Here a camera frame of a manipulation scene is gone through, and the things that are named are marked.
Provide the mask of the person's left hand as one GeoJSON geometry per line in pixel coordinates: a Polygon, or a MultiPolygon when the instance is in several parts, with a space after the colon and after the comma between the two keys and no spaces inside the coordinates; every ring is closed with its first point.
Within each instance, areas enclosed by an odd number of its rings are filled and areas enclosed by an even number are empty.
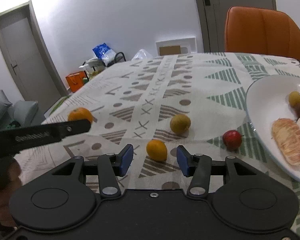
{"type": "Polygon", "coordinates": [[[9,208],[9,201],[11,195],[22,186],[21,179],[21,168],[19,163],[13,159],[9,166],[6,174],[9,176],[9,183],[5,188],[0,189],[0,223],[3,226],[16,226],[9,208]]]}

